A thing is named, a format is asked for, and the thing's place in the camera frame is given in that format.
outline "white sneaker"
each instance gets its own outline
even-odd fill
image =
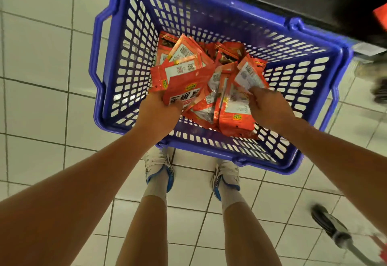
[[[173,171],[171,162],[167,155],[167,148],[159,149],[153,146],[147,151],[143,157],[145,162],[145,180],[148,184],[152,176],[160,173],[162,169],[166,169],[169,180],[167,185],[167,192],[169,192],[173,186],[175,180],[175,173]]]
[[[221,180],[223,180],[226,185],[236,188],[238,191],[240,191],[239,167],[231,161],[218,159],[215,174],[212,177],[212,191],[214,192],[216,198],[220,201],[221,197],[219,193],[219,183]]]

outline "yellow brand logo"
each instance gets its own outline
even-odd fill
[[[193,90],[196,87],[196,83],[190,83],[185,87],[185,90]]]
[[[242,116],[239,114],[234,114],[233,120],[242,120]]]

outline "forearm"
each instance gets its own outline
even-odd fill
[[[296,119],[281,133],[387,234],[387,158]]]
[[[152,147],[152,136],[144,132],[133,128],[84,161],[0,202],[0,260],[6,265],[70,265]]]

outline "leg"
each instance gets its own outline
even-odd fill
[[[166,151],[151,148],[144,156],[148,187],[125,237],[116,266],[167,266],[166,193],[174,174]]]
[[[212,188],[222,202],[228,266],[281,266],[276,250],[239,190],[239,170],[230,161],[216,168]]]

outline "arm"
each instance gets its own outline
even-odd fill
[[[387,158],[321,132],[294,116],[280,92],[254,88],[256,122],[294,144],[384,234],[387,234]]]
[[[176,125],[182,102],[141,103],[136,125],[89,158],[0,202],[4,265],[70,265],[140,158]]]

